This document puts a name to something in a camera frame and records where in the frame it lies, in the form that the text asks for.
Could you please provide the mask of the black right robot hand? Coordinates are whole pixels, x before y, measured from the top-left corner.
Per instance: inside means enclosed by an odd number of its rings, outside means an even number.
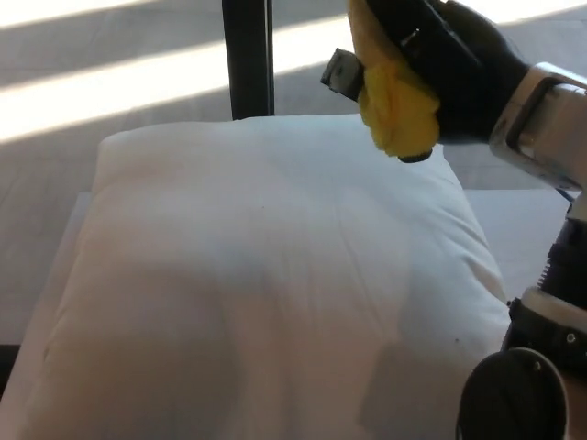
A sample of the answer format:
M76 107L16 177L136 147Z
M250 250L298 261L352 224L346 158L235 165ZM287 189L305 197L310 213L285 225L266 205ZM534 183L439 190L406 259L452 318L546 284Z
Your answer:
M486 143L529 65L488 18L457 1L369 1L386 39L440 101L442 142Z

